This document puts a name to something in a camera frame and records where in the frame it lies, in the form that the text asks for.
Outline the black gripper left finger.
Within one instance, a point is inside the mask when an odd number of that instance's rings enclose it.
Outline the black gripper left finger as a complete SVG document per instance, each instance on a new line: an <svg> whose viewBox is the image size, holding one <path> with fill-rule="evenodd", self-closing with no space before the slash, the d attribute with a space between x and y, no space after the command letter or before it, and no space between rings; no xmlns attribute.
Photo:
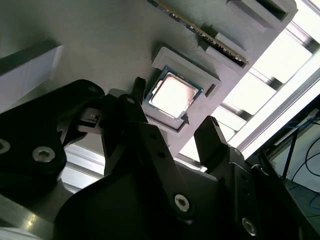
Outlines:
<svg viewBox="0 0 320 240"><path fill-rule="evenodd" d="M26 195L50 188L66 166L65 148L95 132L104 150L102 179L132 174L143 192L152 187L169 214L193 221L187 185L160 130L143 112L145 87L138 77L131 93L115 96L80 79L2 113L1 189Z"/></svg>

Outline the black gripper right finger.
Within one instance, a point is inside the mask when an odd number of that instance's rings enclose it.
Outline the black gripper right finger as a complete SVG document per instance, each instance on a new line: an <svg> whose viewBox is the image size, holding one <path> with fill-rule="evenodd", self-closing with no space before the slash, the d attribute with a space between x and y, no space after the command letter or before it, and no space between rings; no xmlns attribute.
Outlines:
<svg viewBox="0 0 320 240"><path fill-rule="evenodd" d="M300 225L281 202L279 180L258 161L248 163L207 116L194 133L200 163L218 182L219 228L231 240L298 240Z"/></svg>

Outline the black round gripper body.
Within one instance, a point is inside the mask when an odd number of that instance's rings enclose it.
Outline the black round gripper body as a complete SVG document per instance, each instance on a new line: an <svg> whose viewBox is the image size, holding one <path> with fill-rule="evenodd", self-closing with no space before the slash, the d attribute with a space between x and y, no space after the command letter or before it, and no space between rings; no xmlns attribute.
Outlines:
<svg viewBox="0 0 320 240"><path fill-rule="evenodd" d="M218 183L202 174L185 174L195 205L191 224L168 213L153 194L127 174L103 178L74 194L61 208L56 240L238 240Z"/></svg>

